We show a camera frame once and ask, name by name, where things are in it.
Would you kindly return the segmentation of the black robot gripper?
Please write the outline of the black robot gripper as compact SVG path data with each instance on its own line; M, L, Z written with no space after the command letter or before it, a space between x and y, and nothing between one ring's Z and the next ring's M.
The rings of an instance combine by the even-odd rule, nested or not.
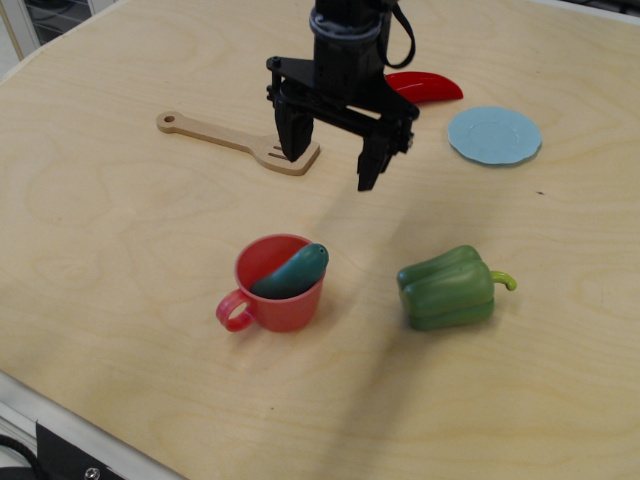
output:
M419 113L385 80L388 41L387 29L344 36L317 32L313 59L267 60L272 74L268 99L290 162L310 145L316 119L363 139L357 165L361 192L374 188L393 156L408 151Z

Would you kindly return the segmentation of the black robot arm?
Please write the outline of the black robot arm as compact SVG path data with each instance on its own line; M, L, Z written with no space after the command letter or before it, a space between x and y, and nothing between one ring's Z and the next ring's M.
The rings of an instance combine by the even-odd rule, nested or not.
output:
M312 59L267 60L268 98L287 160L310 145L315 121L331 124L362 138L358 188L370 191L391 159L409 150L419 110L385 79L392 22L415 37L396 1L318 1L309 16Z

